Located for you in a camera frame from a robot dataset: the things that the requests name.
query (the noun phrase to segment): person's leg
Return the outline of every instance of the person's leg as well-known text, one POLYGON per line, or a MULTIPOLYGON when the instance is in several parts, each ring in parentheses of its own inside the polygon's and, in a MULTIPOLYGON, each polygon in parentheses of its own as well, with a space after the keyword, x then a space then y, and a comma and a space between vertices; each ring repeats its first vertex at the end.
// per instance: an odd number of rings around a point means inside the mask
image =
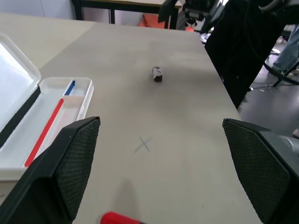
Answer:
POLYGON ((273 63, 273 69, 286 71, 290 69, 298 60, 299 55, 299 26, 295 25, 284 50, 279 54, 273 63))

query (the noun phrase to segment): gray floor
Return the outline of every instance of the gray floor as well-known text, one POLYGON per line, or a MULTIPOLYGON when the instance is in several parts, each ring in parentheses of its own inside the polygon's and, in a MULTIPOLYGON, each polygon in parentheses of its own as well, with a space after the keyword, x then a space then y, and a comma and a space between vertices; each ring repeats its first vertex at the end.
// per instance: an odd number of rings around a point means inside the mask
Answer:
MULTIPOLYGON (((283 47, 283 44, 276 45, 279 50, 283 47)), ((270 56, 267 63, 272 64, 276 58, 270 56)), ((276 88, 266 87, 276 81, 277 78, 262 67, 251 86, 254 90, 248 92, 238 111, 243 121, 291 136, 299 127, 299 86, 281 82, 276 88)))

